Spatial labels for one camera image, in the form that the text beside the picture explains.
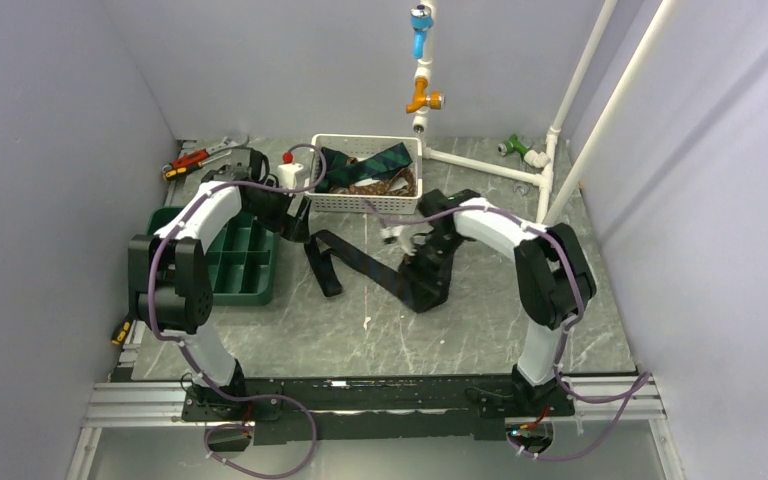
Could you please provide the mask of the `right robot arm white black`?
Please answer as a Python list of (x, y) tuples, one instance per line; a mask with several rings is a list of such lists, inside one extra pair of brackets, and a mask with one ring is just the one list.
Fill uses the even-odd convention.
[(511, 401), (524, 415), (538, 413), (565, 391), (563, 350), (597, 291), (575, 231), (567, 224), (527, 221), (469, 189), (450, 196), (434, 190), (423, 196), (420, 211), (431, 229), (397, 269), (403, 303), (416, 312), (444, 303), (454, 255), (466, 241), (511, 260), (529, 320), (522, 354), (512, 369)]

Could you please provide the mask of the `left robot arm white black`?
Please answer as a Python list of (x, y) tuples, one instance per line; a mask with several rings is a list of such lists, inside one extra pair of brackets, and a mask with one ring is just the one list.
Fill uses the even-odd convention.
[(197, 399), (224, 420), (239, 417), (252, 396), (243, 368), (223, 345), (209, 318), (214, 296), (206, 252), (220, 231), (241, 213), (288, 241), (308, 239), (309, 202), (327, 172), (321, 149), (312, 149), (304, 181), (260, 179), (264, 155), (249, 154), (248, 165), (209, 171), (195, 196), (152, 235), (136, 235), (128, 245), (129, 314), (154, 337), (177, 346), (189, 366)]

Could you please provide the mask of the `navy brown striped tie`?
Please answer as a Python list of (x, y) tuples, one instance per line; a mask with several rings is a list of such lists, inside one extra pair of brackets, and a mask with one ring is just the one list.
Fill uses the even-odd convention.
[(343, 285), (332, 262), (336, 258), (405, 305), (408, 279), (399, 272), (402, 261), (397, 269), (392, 269), (328, 230), (320, 230), (312, 235), (304, 244), (304, 251), (324, 296), (330, 298), (343, 292)]

